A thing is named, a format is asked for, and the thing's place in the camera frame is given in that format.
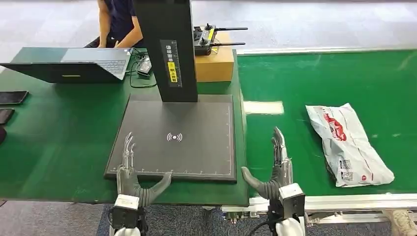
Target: laptop keyboard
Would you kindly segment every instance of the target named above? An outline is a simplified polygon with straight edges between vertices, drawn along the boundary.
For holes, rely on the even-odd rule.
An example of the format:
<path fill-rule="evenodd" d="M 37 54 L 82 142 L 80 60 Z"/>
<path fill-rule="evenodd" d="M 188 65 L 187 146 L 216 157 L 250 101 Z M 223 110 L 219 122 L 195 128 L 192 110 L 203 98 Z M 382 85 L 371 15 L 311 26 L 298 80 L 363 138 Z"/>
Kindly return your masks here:
<path fill-rule="evenodd" d="M 126 60 L 98 60 L 95 61 L 99 66 L 103 67 L 105 70 L 109 71 L 112 74 L 121 74 L 126 64 Z"/>

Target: person's arm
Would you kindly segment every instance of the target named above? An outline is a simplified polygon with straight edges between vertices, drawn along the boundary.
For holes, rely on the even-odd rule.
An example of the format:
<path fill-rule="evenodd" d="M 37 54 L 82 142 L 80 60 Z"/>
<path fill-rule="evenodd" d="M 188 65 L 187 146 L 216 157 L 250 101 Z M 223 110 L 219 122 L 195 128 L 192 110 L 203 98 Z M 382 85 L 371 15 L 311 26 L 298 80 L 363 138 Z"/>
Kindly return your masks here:
<path fill-rule="evenodd" d="M 97 0 L 98 3 L 98 21 L 100 24 L 100 44 L 99 48 L 105 48 L 107 44 L 107 35 L 110 32 L 110 13 L 104 0 Z"/>
<path fill-rule="evenodd" d="M 115 48 L 130 48 L 137 42 L 143 39 L 141 26 L 139 25 L 138 18 L 132 16 L 133 29 L 126 35 L 126 37 L 116 44 Z"/>

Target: robotic hand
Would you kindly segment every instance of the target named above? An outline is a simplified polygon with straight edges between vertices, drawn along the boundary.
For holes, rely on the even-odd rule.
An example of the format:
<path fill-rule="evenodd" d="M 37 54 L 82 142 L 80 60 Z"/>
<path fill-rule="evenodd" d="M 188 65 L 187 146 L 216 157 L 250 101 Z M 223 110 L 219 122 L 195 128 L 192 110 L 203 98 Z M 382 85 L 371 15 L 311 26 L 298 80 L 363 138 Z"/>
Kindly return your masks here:
<path fill-rule="evenodd" d="M 172 173 L 165 173 L 163 179 L 152 188 L 140 186 L 133 167 L 133 136 L 130 132 L 124 141 L 122 164 L 118 167 L 118 197 L 115 206 L 110 209 L 111 228 L 115 236 L 146 236 L 148 226 L 144 207 L 149 206 L 171 184 Z"/>
<path fill-rule="evenodd" d="M 305 195 L 297 183 L 293 183 L 292 163 L 287 156 L 284 136 L 276 127 L 272 137 L 274 164 L 269 182 L 260 182 L 246 167 L 242 167 L 245 181 L 261 197 L 269 200 L 268 220 L 250 233 L 253 235 L 263 225 L 268 225 L 273 236 L 304 236 L 305 230 L 299 216 L 304 216 Z"/>

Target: yellow label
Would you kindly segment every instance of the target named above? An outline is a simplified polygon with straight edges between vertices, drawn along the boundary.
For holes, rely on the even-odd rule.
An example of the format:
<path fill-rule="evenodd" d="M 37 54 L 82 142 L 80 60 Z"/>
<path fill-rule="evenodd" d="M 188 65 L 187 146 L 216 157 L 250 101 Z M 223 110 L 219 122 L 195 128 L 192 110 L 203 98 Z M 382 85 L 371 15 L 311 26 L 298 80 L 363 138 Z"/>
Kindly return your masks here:
<path fill-rule="evenodd" d="M 208 41 L 211 40 L 211 38 L 213 37 L 213 34 L 214 34 L 214 29 L 210 29 L 210 33 L 208 34 L 208 38 L 207 38 Z"/>
<path fill-rule="evenodd" d="M 175 63 L 172 61 L 168 62 L 168 69 L 170 72 L 171 83 L 177 83 L 177 72 L 175 71 Z"/>

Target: dark shirt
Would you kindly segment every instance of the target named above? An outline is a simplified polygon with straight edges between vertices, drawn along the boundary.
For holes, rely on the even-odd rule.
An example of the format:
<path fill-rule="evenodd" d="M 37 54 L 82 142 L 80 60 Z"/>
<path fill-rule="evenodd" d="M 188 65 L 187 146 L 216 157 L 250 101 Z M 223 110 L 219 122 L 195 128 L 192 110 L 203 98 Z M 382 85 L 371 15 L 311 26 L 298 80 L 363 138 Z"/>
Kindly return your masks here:
<path fill-rule="evenodd" d="M 132 0 L 104 0 L 110 12 L 110 37 L 121 42 L 134 28 L 132 16 L 136 17 Z M 142 47 L 143 39 L 133 47 Z"/>

